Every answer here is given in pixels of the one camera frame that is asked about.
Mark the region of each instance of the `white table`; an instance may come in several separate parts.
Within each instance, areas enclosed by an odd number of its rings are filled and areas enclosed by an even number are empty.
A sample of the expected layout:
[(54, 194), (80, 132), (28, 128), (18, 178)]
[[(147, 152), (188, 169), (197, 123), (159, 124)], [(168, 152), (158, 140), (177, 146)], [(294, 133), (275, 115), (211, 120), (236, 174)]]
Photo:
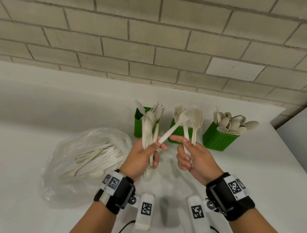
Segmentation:
[[(212, 121), (214, 105), (258, 120), (256, 130), (224, 152), (211, 152), (224, 171), (240, 177), (279, 233), (306, 231), (307, 174), (269, 124), (281, 108), (0, 62), (0, 232), (69, 232), (88, 205), (71, 210), (47, 207), (37, 191), (40, 170), (55, 145), (72, 133), (115, 127), (132, 136), (135, 99), (145, 106), (158, 99), (165, 103), (160, 120), (164, 132), (175, 103), (196, 104), (205, 112), (198, 141)], [(169, 147), (161, 154), (152, 182), (141, 182), (137, 191), (156, 195), (150, 232), (191, 232), (185, 198), (205, 198), (205, 189), (177, 168), (176, 145)], [(136, 209), (122, 211), (113, 232), (135, 216)], [(227, 232), (223, 217), (213, 213), (213, 218), (218, 230)]]

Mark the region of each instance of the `black wrist strap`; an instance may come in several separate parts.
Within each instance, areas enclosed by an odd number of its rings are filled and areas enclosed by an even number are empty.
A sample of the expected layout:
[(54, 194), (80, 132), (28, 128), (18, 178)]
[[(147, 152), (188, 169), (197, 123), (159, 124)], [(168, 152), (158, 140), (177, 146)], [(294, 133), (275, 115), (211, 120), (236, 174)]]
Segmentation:
[[(132, 185), (134, 187), (133, 180), (131, 178), (127, 177), (127, 176), (122, 180), (122, 182), (123, 183), (129, 183), (130, 185)], [(125, 192), (125, 190), (123, 190), (123, 195), (125, 197), (128, 195), (127, 192)], [(104, 190), (102, 190), (102, 189), (99, 189), (98, 192), (96, 193), (95, 197), (94, 197), (94, 201), (102, 201), (106, 205), (106, 208), (110, 212), (112, 212), (113, 214), (116, 214), (116, 215), (119, 213), (119, 210), (120, 210), (119, 205), (122, 206), (124, 200), (125, 200), (125, 198), (116, 197), (115, 195), (110, 196), (108, 193), (104, 194)]]
[(231, 176), (224, 173), (216, 180), (206, 185), (206, 194), (210, 201), (217, 207), (218, 211), (223, 213), (228, 221), (237, 220), (249, 209), (255, 208), (255, 203), (247, 195), (245, 186), (239, 179), (227, 183), (225, 181)]

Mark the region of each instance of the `plastic bag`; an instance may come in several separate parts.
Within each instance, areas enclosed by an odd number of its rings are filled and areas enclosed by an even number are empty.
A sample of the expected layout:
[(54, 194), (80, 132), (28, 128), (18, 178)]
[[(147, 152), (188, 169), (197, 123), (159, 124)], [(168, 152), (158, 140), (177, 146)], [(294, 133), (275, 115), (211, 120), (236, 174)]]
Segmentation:
[[(78, 155), (93, 151), (107, 141), (122, 151), (121, 162), (104, 170), (100, 178), (77, 176), (63, 179), (65, 172), (76, 168), (75, 158)], [(60, 142), (41, 171), (40, 197), (50, 208), (74, 208), (92, 202), (107, 173), (120, 167), (131, 148), (130, 137), (114, 128), (90, 129)]]

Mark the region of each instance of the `green plastic cutlery holder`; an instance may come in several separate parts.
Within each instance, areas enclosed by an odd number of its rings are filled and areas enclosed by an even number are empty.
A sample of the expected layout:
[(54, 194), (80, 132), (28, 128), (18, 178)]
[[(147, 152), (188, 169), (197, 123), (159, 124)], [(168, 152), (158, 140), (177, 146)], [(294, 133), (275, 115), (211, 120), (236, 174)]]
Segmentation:
[[(172, 119), (172, 122), (171, 122), (171, 126), (169, 128), (172, 128), (175, 124), (175, 120), (174, 118)], [(192, 134), (193, 134), (193, 129), (192, 128), (188, 128), (188, 132), (189, 132), (189, 138), (192, 138)], [(183, 131), (183, 126), (178, 126), (177, 129), (172, 133), (172, 135), (178, 135), (178, 136), (185, 136), (185, 133)], [(180, 142), (177, 142), (177, 141), (173, 141), (173, 140), (170, 140), (168, 138), (168, 141), (171, 142), (171, 143), (177, 143), (177, 144), (182, 144)]]
[[(145, 112), (148, 112), (151, 109), (149, 107), (144, 107), (144, 108), (145, 108)], [(141, 120), (142, 116), (143, 114), (140, 113), (138, 109), (136, 109), (135, 115), (134, 115), (134, 136), (137, 138), (142, 137), (142, 120)], [(154, 133), (154, 130), (158, 122), (159, 120), (154, 124), (153, 133)]]
[(203, 134), (203, 145), (212, 150), (224, 151), (239, 136), (221, 133), (216, 129), (216, 124), (212, 122)]

